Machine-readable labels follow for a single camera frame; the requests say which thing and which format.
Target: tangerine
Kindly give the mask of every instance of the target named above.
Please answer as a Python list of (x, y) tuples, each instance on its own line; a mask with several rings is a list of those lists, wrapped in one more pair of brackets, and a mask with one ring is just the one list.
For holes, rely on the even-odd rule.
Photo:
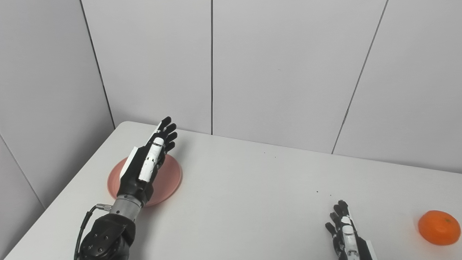
[(446, 246), (459, 240), (461, 227), (459, 222), (450, 214), (431, 210), (420, 218), (419, 232), (430, 243)]

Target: wall seam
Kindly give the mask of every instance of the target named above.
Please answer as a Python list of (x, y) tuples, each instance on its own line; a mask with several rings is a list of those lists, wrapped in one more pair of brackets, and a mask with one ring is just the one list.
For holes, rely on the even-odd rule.
[(10, 153), (11, 157), (13, 158), (14, 162), (16, 163), (16, 165), (18, 166), (19, 170), (21, 171), (24, 179), (26, 180), (27, 184), (29, 185), (30, 189), (32, 190), (32, 192), (34, 193), (35, 197), (37, 198), (38, 202), (40, 202), (40, 205), (43, 207), (43, 209), (45, 210), (46, 207), (45, 205), (43, 204), (43, 202), (40, 200), (40, 198), (38, 197), (37, 193), (35, 192), (34, 188), (32, 187), (32, 184), (30, 184), (29, 182), (29, 179), (27, 178), (27, 176), (24, 174), (24, 171), (22, 170), (21, 166), (19, 165), (18, 161), (16, 160), (16, 158), (14, 157), (13, 155), (13, 152), (11, 151), (10, 147), (8, 146), (8, 144), (6, 143), (5, 139), (3, 139), (3, 136), (0, 134), (0, 140), (5, 144), (5, 147), (6, 149), (8, 150), (8, 152)]
[(106, 93), (106, 87), (104, 86), (103, 76), (101, 75), (101, 69), (99, 68), (98, 58), (97, 58), (96, 52), (95, 52), (95, 46), (93, 45), (93, 39), (91, 37), (90, 28), (88, 26), (88, 21), (87, 21), (86, 15), (85, 15), (84, 5), (82, 3), (82, 0), (79, 0), (79, 2), (80, 2), (80, 8), (82, 9), (82, 14), (84, 16), (85, 25), (86, 25), (87, 32), (88, 32), (88, 37), (90, 38), (91, 49), (93, 50), (93, 55), (95, 57), (96, 67), (98, 68), (99, 79), (101, 81), (101, 86), (103, 87), (104, 97), (106, 98), (106, 104), (108, 105), (109, 115), (111, 116), (112, 126), (114, 127), (114, 129), (116, 129), (116, 124), (114, 123), (114, 117), (112, 116), (111, 106), (109, 105), (108, 95)]
[(378, 32), (378, 29), (379, 29), (380, 24), (381, 24), (381, 22), (382, 22), (383, 15), (385, 14), (385, 10), (387, 9), (388, 1), (389, 1), (389, 0), (386, 0), (385, 5), (383, 6), (382, 14), (380, 15), (380, 19), (379, 19), (379, 21), (378, 21), (376, 30), (375, 30), (375, 32), (374, 32), (374, 36), (372, 37), (371, 44), (369, 45), (369, 49), (367, 50), (366, 58), (364, 59), (363, 66), (362, 66), (362, 68), (361, 68), (361, 71), (359, 72), (358, 80), (356, 81), (356, 85), (354, 86), (353, 94), (351, 95), (350, 102), (348, 103), (348, 107), (346, 108), (345, 116), (343, 117), (342, 124), (341, 124), (340, 130), (339, 130), (339, 133), (337, 134), (337, 138), (335, 139), (334, 147), (332, 147), (332, 152), (331, 152), (331, 154), (334, 154), (335, 147), (337, 146), (337, 142), (338, 142), (338, 140), (339, 140), (340, 133), (342, 132), (342, 129), (343, 129), (343, 125), (345, 124), (345, 121), (346, 121), (346, 119), (347, 119), (348, 113), (349, 113), (349, 111), (350, 111), (351, 103), (352, 103), (353, 98), (354, 98), (354, 95), (355, 95), (355, 93), (356, 93), (356, 89), (358, 89), (359, 81), (361, 80), (361, 76), (363, 75), (363, 71), (364, 71), (364, 68), (365, 68), (365, 66), (366, 66), (367, 59), (369, 58), (369, 54), (371, 53), (372, 45), (374, 44), (374, 40), (375, 40), (375, 38), (376, 38), (376, 36), (377, 36), (377, 32)]

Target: table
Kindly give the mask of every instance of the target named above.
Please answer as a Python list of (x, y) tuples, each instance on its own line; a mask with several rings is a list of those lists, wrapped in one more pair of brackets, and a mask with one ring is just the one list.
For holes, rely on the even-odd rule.
[[(6, 260), (72, 259), (86, 211), (114, 201), (106, 190), (112, 167), (154, 128), (120, 124)], [(462, 222), (461, 174), (183, 130), (170, 154), (182, 183), (141, 211), (130, 260), (335, 260), (324, 224), (339, 199), (380, 260), (462, 258), (462, 241), (434, 246), (416, 228), (428, 210)]]

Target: robot finger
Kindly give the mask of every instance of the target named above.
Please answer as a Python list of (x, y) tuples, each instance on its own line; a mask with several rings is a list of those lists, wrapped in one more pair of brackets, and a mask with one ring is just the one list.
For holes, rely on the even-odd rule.
[(171, 117), (166, 117), (166, 118), (162, 119), (162, 121), (160, 121), (158, 129), (160, 131), (164, 130), (164, 128), (167, 127), (167, 125), (169, 125), (171, 122), (172, 122)]
[(165, 152), (169, 152), (170, 150), (172, 150), (173, 148), (175, 147), (175, 142), (171, 142), (167, 145), (167, 147), (165, 147)]
[(339, 200), (339, 206), (342, 209), (344, 216), (350, 215), (350, 212), (348, 211), (348, 204), (345, 201)]
[(332, 235), (332, 237), (337, 236), (337, 231), (335, 230), (335, 227), (330, 222), (327, 222), (325, 226), (326, 226), (326, 229), (329, 231), (329, 233)]
[(329, 216), (330, 216), (330, 219), (332, 219), (332, 221), (335, 224), (335, 229), (340, 230), (341, 224), (340, 224), (339, 216), (335, 212), (332, 212)]
[(165, 143), (168, 144), (175, 140), (178, 137), (178, 134), (176, 132), (173, 132), (167, 136), (167, 139), (165, 140)]
[(165, 128), (164, 132), (168, 135), (168, 134), (170, 134), (171, 132), (175, 131), (175, 129), (176, 129), (176, 124), (173, 123), (173, 124), (167, 126), (167, 127)]
[(334, 205), (334, 211), (340, 218), (344, 216), (342, 208), (337, 204)]

